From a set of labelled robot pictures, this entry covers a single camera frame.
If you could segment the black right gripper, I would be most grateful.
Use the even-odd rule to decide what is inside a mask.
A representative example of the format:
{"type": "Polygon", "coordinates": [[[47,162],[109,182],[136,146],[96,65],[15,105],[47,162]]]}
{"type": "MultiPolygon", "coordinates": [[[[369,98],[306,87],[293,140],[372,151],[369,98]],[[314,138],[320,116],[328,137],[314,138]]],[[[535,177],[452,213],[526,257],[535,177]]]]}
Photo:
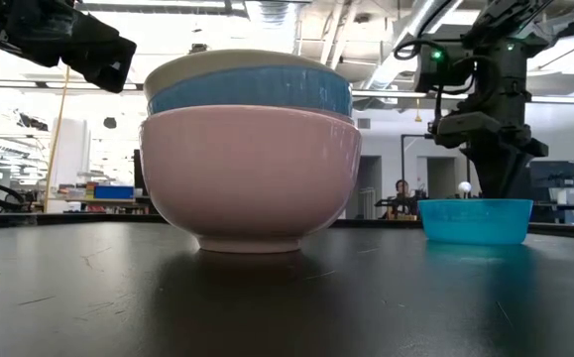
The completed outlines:
{"type": "Polygon", "coordinates": [[[548,155],[548,146],[531,136],[527,124],[504,124],[480,111],[446,115],[430,122],[428,132],[437,145],[448,149],[479,142],[481,146],[504,145],[519,150],[499,156],[495,177],[494,154],[489,149],[470,147],[464,150],[464,155],[474,164],[485,198],[521,198],[521,177],[528,155],[548,155]]]}

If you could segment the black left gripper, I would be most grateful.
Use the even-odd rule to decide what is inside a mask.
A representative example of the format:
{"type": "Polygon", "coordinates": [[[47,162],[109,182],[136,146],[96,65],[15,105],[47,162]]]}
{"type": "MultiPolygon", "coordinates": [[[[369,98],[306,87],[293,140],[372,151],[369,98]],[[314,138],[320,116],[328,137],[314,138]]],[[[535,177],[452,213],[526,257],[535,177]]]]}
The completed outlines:
{"type": "Polygon", "coordinates": [[[112,93],[124,90],[137,45],[91,15],[74,12],[60,59],[84,79],[112,93]]]}

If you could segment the small teal plastic bowl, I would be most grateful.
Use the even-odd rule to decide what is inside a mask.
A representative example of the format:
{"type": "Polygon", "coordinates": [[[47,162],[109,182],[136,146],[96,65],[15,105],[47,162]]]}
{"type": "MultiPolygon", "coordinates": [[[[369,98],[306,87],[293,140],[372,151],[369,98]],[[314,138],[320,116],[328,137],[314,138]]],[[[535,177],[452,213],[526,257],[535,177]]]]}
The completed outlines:
{"type": "Polygon", "coordinates": [[[474,245],[518,245],[527,235],[528,199],[428,199],[418,203],[429,240],[474,245]]]}

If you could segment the large white bowl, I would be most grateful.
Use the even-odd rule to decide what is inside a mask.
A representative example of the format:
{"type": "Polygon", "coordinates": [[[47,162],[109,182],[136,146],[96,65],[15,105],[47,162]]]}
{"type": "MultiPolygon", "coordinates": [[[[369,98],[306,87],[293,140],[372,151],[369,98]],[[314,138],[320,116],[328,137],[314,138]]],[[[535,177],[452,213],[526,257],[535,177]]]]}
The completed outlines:
{"type": "Polygon", "coordinates": [[[150,101],[161,90],[184,79],[225,69],[271,65],[299,65],[333,72],[318,61],[292,54],[264,50],[213,50],[186,55],[158,66],[145,79],[143,91],[150,101]]]}

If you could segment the large blue bowl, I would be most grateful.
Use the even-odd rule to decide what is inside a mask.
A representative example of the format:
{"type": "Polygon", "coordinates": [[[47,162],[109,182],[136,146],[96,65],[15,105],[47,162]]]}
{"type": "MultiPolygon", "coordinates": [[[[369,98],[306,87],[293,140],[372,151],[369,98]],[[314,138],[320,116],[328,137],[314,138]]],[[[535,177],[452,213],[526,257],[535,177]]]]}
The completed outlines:
{"type": "Polygon", "coordinates": [[[312,108],[348,116],[349,82],[336,72],[298,65],[219,70],[180,80],[149,99],[150,114],[205,105],[312,108]]]}

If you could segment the dark computer monitor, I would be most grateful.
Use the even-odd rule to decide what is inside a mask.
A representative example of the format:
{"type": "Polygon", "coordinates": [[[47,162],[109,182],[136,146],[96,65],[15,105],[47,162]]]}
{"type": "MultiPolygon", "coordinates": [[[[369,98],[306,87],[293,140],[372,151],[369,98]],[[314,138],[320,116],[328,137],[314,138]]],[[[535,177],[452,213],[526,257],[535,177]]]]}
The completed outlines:
{"type": "Polygon", "coordinates": [[[574,188],[574,161],[532,161],[531,185],[544,188],[574,188]]]}

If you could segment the person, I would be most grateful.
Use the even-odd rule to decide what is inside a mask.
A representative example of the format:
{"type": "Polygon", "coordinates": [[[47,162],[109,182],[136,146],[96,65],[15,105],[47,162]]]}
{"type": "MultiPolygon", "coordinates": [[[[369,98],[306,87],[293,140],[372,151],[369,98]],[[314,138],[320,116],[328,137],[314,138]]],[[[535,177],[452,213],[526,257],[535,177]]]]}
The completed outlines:
{"type": "Polygon", "coordinates": [[[388,196],[388,206],[383,216],[384,219],[408,219],[417,215],[417,200],[411,194],[406,180],[399,179],[396,182],[396,195],[388,196]]]}

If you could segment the white tall cabinet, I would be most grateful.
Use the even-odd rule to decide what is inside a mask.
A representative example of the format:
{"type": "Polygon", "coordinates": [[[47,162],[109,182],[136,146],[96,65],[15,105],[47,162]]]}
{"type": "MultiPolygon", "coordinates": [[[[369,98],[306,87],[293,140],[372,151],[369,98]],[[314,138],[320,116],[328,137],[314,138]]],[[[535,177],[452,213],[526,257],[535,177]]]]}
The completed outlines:
{"type": "Polygon", "coordinates": [[[64,117],[59,124],[57,145],[53,154],[50,174],[49,197],[63,196],[61,188],[75,188],[78,183],[85,183],[86,178],[80,173],[89,169],[91,132],[85,120],[64,117]]]}

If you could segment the blue storage bin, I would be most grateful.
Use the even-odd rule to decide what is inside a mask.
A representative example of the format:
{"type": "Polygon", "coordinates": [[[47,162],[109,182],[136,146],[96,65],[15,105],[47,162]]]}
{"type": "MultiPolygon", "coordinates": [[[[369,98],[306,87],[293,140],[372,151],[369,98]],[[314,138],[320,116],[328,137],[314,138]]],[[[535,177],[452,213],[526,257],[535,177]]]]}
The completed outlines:
{"type": "Polygon", "coordinates": [[[130,199],[134,198],[135,190],[128,185],[98,185],[94,189],[95,199],[130,199]]]}

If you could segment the large pink bowl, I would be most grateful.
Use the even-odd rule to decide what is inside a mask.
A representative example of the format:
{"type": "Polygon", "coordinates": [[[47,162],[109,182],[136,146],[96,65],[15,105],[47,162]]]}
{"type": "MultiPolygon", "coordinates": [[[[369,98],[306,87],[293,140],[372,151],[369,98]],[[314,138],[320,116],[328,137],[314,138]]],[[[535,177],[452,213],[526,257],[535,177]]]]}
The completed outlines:
{"type": "Polygon", "coordinates": [[[362,136],[299,109],[210,105],[154,114],[140,131],[147,192],[201,249],[282,253],[330,226],[356,184],[362,136]]]}

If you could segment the black table mat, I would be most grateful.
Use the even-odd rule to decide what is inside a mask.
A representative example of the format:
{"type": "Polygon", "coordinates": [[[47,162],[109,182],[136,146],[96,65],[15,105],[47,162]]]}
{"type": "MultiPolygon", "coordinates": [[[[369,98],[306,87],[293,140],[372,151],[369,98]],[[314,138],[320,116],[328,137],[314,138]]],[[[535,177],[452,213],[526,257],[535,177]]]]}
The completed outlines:
{"type": "Polygon", "coordinates": [[[164,224],[3,228],[0,357],[574,357],[574,239],[237,255],[164,224]]]}

